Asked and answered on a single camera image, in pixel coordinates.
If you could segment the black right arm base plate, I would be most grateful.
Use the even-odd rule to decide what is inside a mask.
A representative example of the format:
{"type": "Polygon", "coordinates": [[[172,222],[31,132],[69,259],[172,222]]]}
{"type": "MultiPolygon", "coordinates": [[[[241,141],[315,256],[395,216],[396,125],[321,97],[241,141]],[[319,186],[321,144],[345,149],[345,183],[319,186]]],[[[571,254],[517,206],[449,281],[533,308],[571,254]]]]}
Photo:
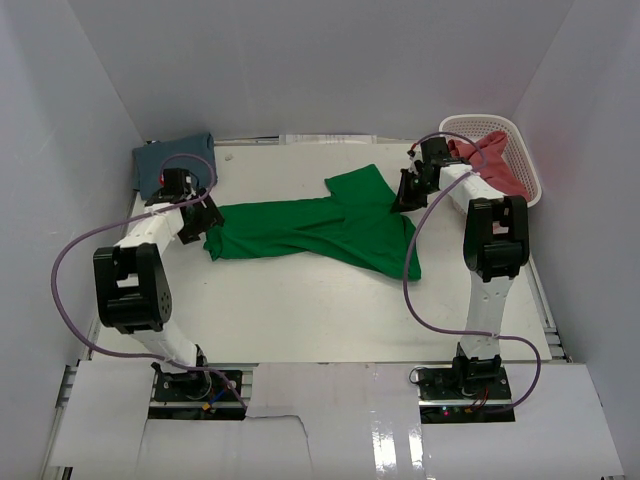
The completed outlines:
{"type": "Polygon", "coordinates": [[[423,425],[512,423],[516,420],[506,371],[493,379],[458,384],[451,367],[417,366],[408,375],[418,389],[423,425]]]}

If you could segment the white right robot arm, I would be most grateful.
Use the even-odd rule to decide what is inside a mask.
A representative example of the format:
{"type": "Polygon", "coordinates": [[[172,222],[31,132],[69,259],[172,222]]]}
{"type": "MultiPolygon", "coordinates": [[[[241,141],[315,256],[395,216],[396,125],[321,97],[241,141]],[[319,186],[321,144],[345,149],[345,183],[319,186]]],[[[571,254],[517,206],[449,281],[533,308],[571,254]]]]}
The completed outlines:
{"type": "Polygon", "coordinates": [[[528,201],[482,177],[488,156],[466,137],[431,134],[414,143],[408,155],[411,165],[401,172],[392,212],[432,213],[436,204],[430,194],[450,197],[466,215],[462,249],[471,279],[466,326],[449,332],[459,339],[451,366],[422,368],[414,380],[426,398],[486,397],[508,385],[502,322],[507,295],[529,260],[528,201]]]}

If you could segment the pink t shirt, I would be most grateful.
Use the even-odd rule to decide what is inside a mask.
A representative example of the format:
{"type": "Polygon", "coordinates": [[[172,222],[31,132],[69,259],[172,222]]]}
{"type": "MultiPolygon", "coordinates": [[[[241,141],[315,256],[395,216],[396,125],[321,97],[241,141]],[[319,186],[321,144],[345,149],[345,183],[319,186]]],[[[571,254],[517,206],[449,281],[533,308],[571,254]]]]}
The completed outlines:
{"type": "MultiPolygon", "coordinates": [[[[525,186],[514,176],[502,157],[507,143],[508,137],[503,131],[493,131],[475,141],[475,144],[482,150],[488,160],[487,166],[480,171],[480,176],[491,187],[506,195],[521,195],[526,200],[529,200],[530,195],[525,186]]],[[[453,157],[464,158],[473,167],[483,163],[480,154],[475,148],[462,140],[450,139],[448,148],[453,157]]]]}

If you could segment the green t shirt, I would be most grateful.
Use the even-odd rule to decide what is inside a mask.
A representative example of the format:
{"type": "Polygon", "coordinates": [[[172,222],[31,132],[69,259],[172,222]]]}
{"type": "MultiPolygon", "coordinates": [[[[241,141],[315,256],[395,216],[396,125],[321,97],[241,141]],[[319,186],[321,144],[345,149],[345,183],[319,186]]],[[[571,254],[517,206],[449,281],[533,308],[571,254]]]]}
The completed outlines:
{"type": "Polygon", "coordinates": [[[206,232],[203,248],[215,261],[314,253],[402,279],[422,277],[416,253],[406,258],[416,231],[393,212],[395,194],[377,166],[325,180],[322,198],[244,203],[220,208],[225,222],[206,232]]]}

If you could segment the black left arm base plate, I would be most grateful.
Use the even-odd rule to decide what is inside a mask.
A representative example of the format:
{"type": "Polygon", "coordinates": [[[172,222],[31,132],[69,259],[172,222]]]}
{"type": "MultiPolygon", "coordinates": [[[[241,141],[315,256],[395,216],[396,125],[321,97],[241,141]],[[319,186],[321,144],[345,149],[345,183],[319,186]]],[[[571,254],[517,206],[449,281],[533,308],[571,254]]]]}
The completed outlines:
{"type": "Polygon", "coordinates": [[[228,384],[208,372],[168,373],[153,364],[148,409],[153,420],[242,421],[245,409],[228,384]]]}

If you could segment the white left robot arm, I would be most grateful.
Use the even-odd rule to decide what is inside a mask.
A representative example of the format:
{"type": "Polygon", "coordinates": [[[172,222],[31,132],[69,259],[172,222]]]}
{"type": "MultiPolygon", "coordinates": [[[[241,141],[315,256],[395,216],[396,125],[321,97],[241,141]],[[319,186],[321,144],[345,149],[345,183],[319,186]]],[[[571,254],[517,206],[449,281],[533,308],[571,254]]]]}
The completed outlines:
{"type": "Polygon", "coordinates": [[[224,224],[210,197],[184,204],[205,193],[188,170],[166,169],[161,188],[145,203],[149,216],[118,243],[99,248],[93,255],[102,325],[135,339],[157,355],[160,370],[191,399],[209,392],[212,377],[201,368],[206,361],[202,349],[171,320],[173,300],[162,254],[175,239],[188,245],[212,227],[224,224]],[[180,370],[175,362],[186,366],[180,370]]]}

